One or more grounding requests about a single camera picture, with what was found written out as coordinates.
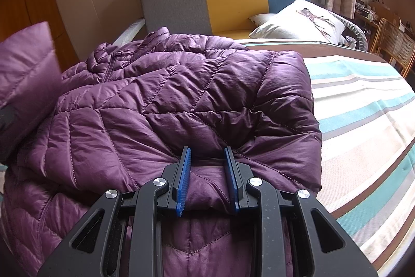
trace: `silver screw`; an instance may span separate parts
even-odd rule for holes
[[[117,197],[117,195],[118,195],[118,192],[115,189],[107,190],[107,192],[105,193],[106,198],[114,198],[114,197]]]
[[[251,186],[259,187],[260,185],[262,185],[262,180],[259,177],[253,177],[252,179],[250,179],[250,184]]]
[[[161,187],[161,186],[164,186],[166,182],[167,181],[163,179],[162,177],[158,177],[157,179],[154,179],[153,185]]]
[[[300,198],[309,198],[310,197],[310,192],[308,190],[305,190],[305,189],[300,189],[298,191],[297,195]]]

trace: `chair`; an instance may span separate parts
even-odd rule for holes
[[[402,66],[401,75],[405,78],[414,62],[415,41],[385,18],[379,22],[371,53],[379,55],[381,51],[391,56],[389,63],[395,59]]]

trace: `jacket sleeve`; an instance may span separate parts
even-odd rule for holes
[[[61,70],[46,22],[0,43],[0,161],[53,109]]]

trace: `blue gripper pad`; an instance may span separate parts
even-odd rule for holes
[[[232,168],[230,154],[227,148],[224,150],[226,163],[224,166],[226,182],[228,184],[229,198],[231,200],[231,206],[234,209],[234,213],[239,211],[239,202],[238,202],[238,186],[236,184],[235,174]]]
[[[189,188],[190,182],[190,166],[191,166],[191,151],[190,148],[187,149],[186,154],[183,154],[180,159],[183,161],[183,169],[180,175],[179,186],[177,188],[177,205],[176,205],[176,214],[181,216],[184,210],[184,204],[186,202],[187,189]]]

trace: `rattan chair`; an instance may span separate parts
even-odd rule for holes
[[[402,66],[401,75],[405,78],[414,62],[415,41],[385,18],[379,23],[371,48],[371,53],[379,54],[381,51],[391,56],[389,63],[395,59]]]

